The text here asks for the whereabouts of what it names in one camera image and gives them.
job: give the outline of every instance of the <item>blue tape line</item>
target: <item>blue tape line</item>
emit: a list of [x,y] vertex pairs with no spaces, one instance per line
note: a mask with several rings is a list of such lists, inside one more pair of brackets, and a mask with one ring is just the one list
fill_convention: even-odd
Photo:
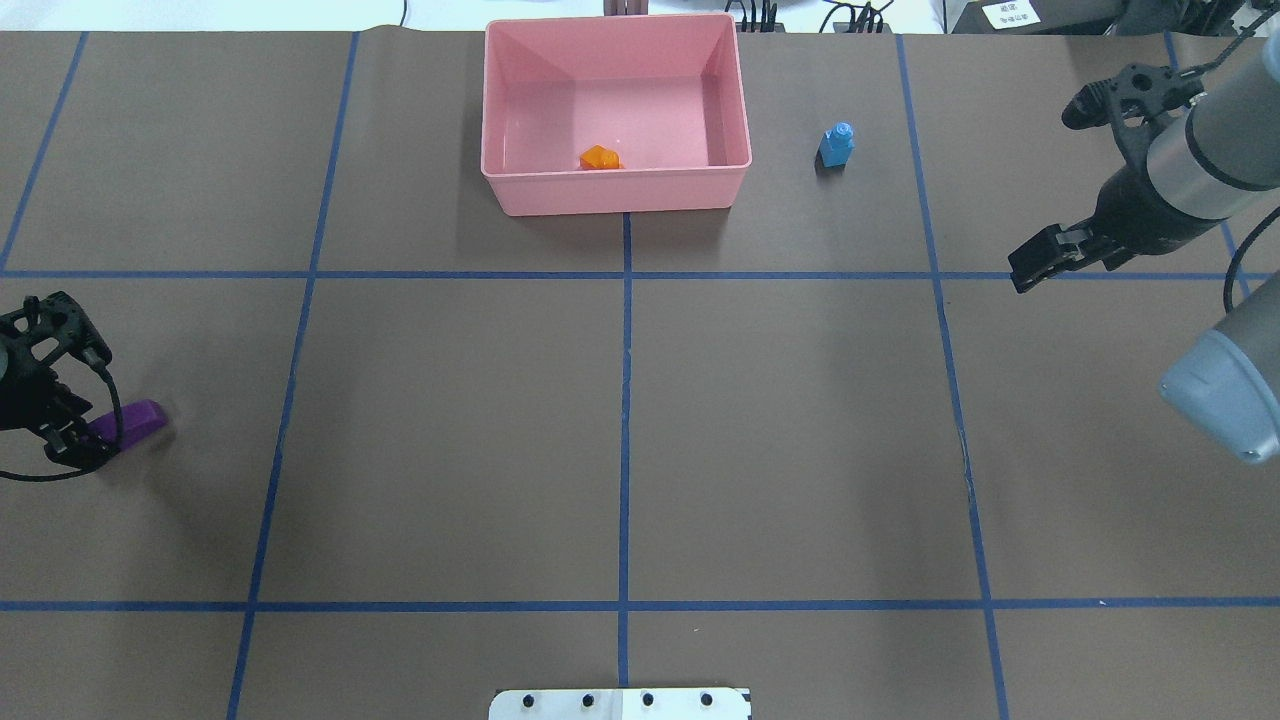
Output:
[[987,575],[987,552],[982,539],[982,520],[978,515],[978,492],[973,480],[973,460],[969,456],[969,438],[965,432],[964,409],[960,405],[960,382],[956,377],[955,355],[951,348],[951,328],[947,323],[946,297],[942,291],[942,273],[938,265],[938,249],[933,236],[933,213],[929,209],[929,193],[924,182],[920,136],[915,123],[915,104],[911,100],[911,78],[906,69],[906,45],[901,35],[896,36],[895,40],[897,41],[899,73],[902,78],[902,101],[906,105],[906,129],[911,140],[911,160],[915,164],[915,188],[919,195],[920,218],[924,224],[924,243],[929,252],[929,270],[933,273],[933,304],[938,314],[938,331],[942,336],[942,355],[947,366],[947,383],[951,387],[951,413],[955,418],[956,433],[960,439],[960,454],[964,457],[964,478],[969,493],[969,529],[973,539],[973,555],[978,566],[978,585],[986,606],[983,618],[987,624],[987,650],[991,655],[991,675],[996,688],[996,707],[1000,712],[1000,719],[1009,720],[1004,660],[1000,656],[996,612],[991,607],[991,579]]
[[640,272],[637,281],[927,281],[924,272]]
[[609,272],[515,270],[320,270],[320,279],[460,279],[460,281],[618,281]]
[[236,673],[232,676],[230,697],[227,701],[227,719],[234,720],[239,712],[241,691],[244,685],[244,669],[248,664],[250,643],[253,637],[253,615],[259,592],[262,587],[262,566],[266,561],[266,546],[271,536],[271,518],[275,512],[275,496],[280,484],[280,468],[284,465],[284,439],[289,432],[293,415],[293,397],[298,384],[298,361],[311,320],[311,300],[315,296],[316,272],[320,268],[320,252],[324,250],[324,229],[329,215],[329,196],[333,192],[333,179],[338,172],[338,155],[342,150],[342,127],[347,119],[347,101],[351,97],[351,78],[356,68],[356,51],[360,47],[360,32],[351,33],[347,50],[347,72],[342,81],[342,97],[338,100],[338,117],[333,124],[333,145],[329,149],[329,165],[325,170],[324,191],[320,195],[320,210],[316,214],[316,233],[311,243],[311,265],[306,290],[302,293],[302,311],[298,315],[298,329],[293,338],[293,355],[289,359],[289,379],[284,388],[284,406],[280,410],[280,428],[275,436],[275,454],[271,459],[271,477],[266,486],[266,501],[262,506],[262,523],[259,527],[257,551],[253,556],[253,574],[248,587],[248,607],[244,610],[244,625],[241,630],[239,651],[236,655]]
[[[1235,258],[1235,251],[1238,246],[1235,245],[1235,233],[1231,232],[1231,225],[1226,224],[1226,220],[1219,223],[1222,228],[1222,241],[1226,242],[1226,255],[1228,258]],[[1236,283],[1240,286],[1240,292],[1244,297],[1248,297],[1253,290],[1249,287],[1249,274],[1244,272],[1244,264],[1240,264],[1240,273],[1235,275]]]
[[831,612],[982,610],[980,600],[635,600],[632,612]]
[[45,164],[45,154],[49,152],[49,143],[54,140],[54,128],[58,127],[58,118],[61,117],[63,105],[67,104],[67,96],[72,91],[72,81],[76,79],[76,69],[79,68],[81,56],[84,55],[86,42],[88,42],[88,32],[82,32],[79,40],[76,42],[76,53],[72,54],[72,63],[67,68],[67,77],[63,78],[63,87],[58,91],[58,101],[54,102],[54,111],[49,115],[49,123],[45,126],[45,136],[40,138],[36,160],[32,161],[31,172],[27,173],[27,184],[22,188],[22,197],[18,199],[18,208],[13,213],[13,222],[9,223],[9,234],[5,236],[4,249],[0,250],[0,270],[9,263],[9,254],[13,252],[13,245],[18,241],[22,217],[27,213],[27,202],[31,201],[31,193],[36,190],[40,167]]
[[627,602],[631,600],[631,213],[622,214],[622,437],[618,468],[618,687],[628,684]]
[[1169,67],[1178,69],[1178,50],[1174,49],[1174,33],[1165,31],[1165,53],[1169,53]]
[[498,602],[259,602],[259,612],[421,612],[421,614],[493,614],[493,612],[616,612],[618,603],[600,601],[498,601]]
[[[518,612],[901,612],[1280,607],[1280,596],[1030,597],[982,600],[545,600],[545,601],[259,601],[255,614]],[[247,602],[9,600],[0,612],[244,612]]]
[[996,610],[1107,610],[1135,607],[1280,607],[1280,597],[1068,597],[992,601]]
[[303,279],[306,270],[4,270],[5,278],[60,279]]
[[[1009,282],[1001,270],[942,270],[945,281]],[[513,279],[513,281],[620,281],[617,272],[518,272],[518,270],[317,270],[316,279]],[[0,278],[51,279],[307,279],[308,270],[0,270]],[[1266,273],[1242,273],[1242,278],[1265,281]],[[932,281],[929,272],[635,272],[634,281]],[[1075,272],[1057,275],[1057,281],[1221,281],[1221,273],[1102,273]]]
[[0,612],[244,612],[243,602],[188,602],[151,600],[10,600]]

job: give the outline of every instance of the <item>purple block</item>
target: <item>purple block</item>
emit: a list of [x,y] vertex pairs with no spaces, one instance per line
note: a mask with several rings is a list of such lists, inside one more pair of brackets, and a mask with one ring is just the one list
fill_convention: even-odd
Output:
[[[140,400],[123,407],[124,410],[124,437],[120,438],[120,450],[128,450],[142,442],[143,438],[169,424],[160,404],[154,400]],[[115,437],[115,415],[108,413],[93,420],[88,427],[99,437],[111,439]]]

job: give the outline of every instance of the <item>pink plastic bin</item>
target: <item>pink plastic bin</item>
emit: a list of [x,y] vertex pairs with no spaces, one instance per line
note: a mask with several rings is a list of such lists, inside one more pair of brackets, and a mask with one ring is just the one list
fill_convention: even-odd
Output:
[[[593,145],[622,169],[579,169]],[[728,208],[750,164],[731,15],[489,23],[480,168],[508,215]]]

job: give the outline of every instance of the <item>black cable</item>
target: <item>black cable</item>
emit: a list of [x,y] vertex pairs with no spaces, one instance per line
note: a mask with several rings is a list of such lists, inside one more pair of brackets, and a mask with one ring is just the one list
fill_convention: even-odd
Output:
[[1196,35],[1201,35],[1202,36],[1206,32],[1208,32],[1208,26],[1210,26],[1211,22],[1213,22],[1213,15],[1217,13],[1217,8],[1221,4],[1222,4],[1222,0],[1208,0],[1208,3],[1204,4],[1204,8],[1202,10],[1202,13],[1203,13],[1203,22],[1201,22],[1201,29]]
[[737,4],[739,8],[742,8],[742,29],[746,29],[746,3],[744,0],[728,0],[724,3],[724,12],[727,13],[735,4]]
[[106,391],[111,393],[111,415],[115,418],[115,438],[110,441],[110,445],[114,451],[108,454],[101,462],[82,470],[72,470],[69,473],[59,473],[56,475],[24,475],[22,473],[6,473],[0,470],[0,478],[6,480],[18,480],[22,483],[51,483],[54,480],[69,480],[72,478],[79,478],[81,475],[87,475],[102,469],[104,465],[120,452],[120,439],[124,437],[124,409],[120,406],[120,393],[115,389],[115,380],[111,378],[111,373],[109,373],[105,366],[95,368],[93,372],[97,373],[97,377],[102,378],[102,382],[106,383]]
[[1187,79],[1193,77],[1201,77],[1206,73],[1216,70],[1222,63],[1226,61],[1228,58],[1231,56],[1231,53],[1235,53],[1236,47],[1239,47],[1245,40],[1257,35],[1258,28],[1262,27],[1263,23],[1270,20],[1271,17],[1275,15],[1277,12],[1280,12],[1280,3],[1272,3],[1270,8],[1267,8],[1266,10],[1262,12],[1261,15],[1258,15],[1258,19],[1253,20],[1252,23],[1249,23],[1249,27],[1240,31],[1240,35],[1238,35],[1235,40],[1233,40],[1231,44],[1226,46],[1226,50],[1222,50],[1222,53],[1219,54],[1219,56],[1215,58],[1213,61],[1204,63],[1203,65],[1194,65],[1187,68],[1185,70],[1178,73],[1178,77]]
[[1270,215],[1263,218],[1262,222],[1257,224],[1257,227],[1249,231],[1249,236],[1244,238],[1244,242],[1242,242],[1240,246],[1235,249],[1235,254],[1231,255],[1231,264],[1226,266],[1226,279],[1222,282],[1222,307],[1228,311],[1228,314],[1230,314],[1231,310],[1235,310],[1235,278],[1240,274],[1240,264],[1244,261],[1244,254],[1248,252],[1254,241],[1257,241],[1258,237],[1261,237],[1262,233],[1271,227],[1271,223],[1276,222],[1276,218],[1280,218],[1280,208],[1272,210]]
[[[884,29],[883,13],[896,0],[888,0],[888,3],[886,3],[884,6],[878,10],[873,8],[870,3],[867,3],[865,5],[856,5],[854,3],[842,3],[840,0],[823,0],[823,1],[829,3],[832,8],[831,12],[827,13],[827,17],[822,19],[822,27],[818,28],[819,33],[827,29],[827,23],[831,22],[831,17],[835,15],[836,10],[840,10],[841,8],[849,9],[849,29],[846,29],[845,32],[883,32]],[[876,31],[874,29],[876,26],[879,26],[881,29]]]
[[777,17],[778,4],[771,3],[769,0],[764,0],[763,3],[760,3],[760,27],[759,27],[760,32],[773,32],[773,28],[769,27],[771,10],[773,12],[774,17]]

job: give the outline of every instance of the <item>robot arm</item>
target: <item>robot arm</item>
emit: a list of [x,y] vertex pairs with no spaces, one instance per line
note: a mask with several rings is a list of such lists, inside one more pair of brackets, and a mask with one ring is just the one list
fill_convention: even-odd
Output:
[[[44,350],[46,341],[52,347]],[[45,441],[45,455],[73,473],[31,478],[0,473],[10,479],[64,479],[93,471],[119,452],[119,445],[83,418],[92,405],[58,382],[51,365],[65,355],[88,365],[111,392],[114,438],[123,433],[115,383],[106,369],[111,350],[84,310],[65,292],[45,300],[27,297],[22,310],[0,315],[0,430],[27,429]]]
[[[1137,255],[1172,252],[1280,187],[1280,37],[1202,96],[1199,77],[1238,42],[1204,67],[1129,65],[1075,96],[1062,122],[1110,123],[1125,167],[1102,186],[1091,218],[1050,225],[1010,254],[1019,293],[1098,260],[1114,270]],[[1175,115],[1184,102],[1190,110]],[[1228,301],[1228,316],[1161,382],[1165,400],[1251,464],[1280,454],[1277,278],[1234,310]]]

